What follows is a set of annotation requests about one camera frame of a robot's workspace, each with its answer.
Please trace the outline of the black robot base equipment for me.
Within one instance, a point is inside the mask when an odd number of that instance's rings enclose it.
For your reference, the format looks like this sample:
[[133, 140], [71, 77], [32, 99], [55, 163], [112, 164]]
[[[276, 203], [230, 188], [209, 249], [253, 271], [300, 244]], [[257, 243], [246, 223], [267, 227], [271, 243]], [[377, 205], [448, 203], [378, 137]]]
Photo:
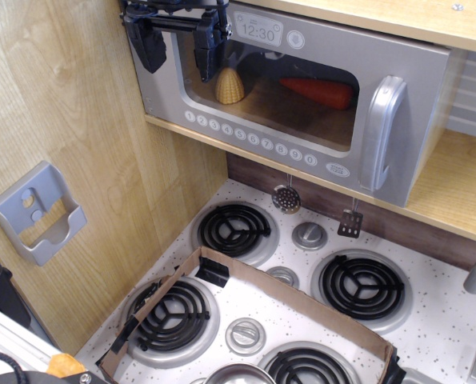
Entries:
[[19, 325], [28, 328], [31, 322], [30, 314], [14, 288], [12, 277], [12, 273], [0, 265], [0, 312]]

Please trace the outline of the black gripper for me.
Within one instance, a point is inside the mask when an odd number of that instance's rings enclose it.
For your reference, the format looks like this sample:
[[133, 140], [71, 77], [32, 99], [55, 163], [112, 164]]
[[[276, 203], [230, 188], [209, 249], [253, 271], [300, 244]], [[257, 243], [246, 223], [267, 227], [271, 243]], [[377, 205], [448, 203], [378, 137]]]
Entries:
[[[202, 82], [222, 66], [225, 44], [232, 35], [226, 16], [228, 1], [122, 1], [121, 19], [142, 66], [154, 74], [166, 61], [159, 29], [195, 29], [194, 56]], [[181, 10], [204, 10], [200, 18], [176, 16]]]

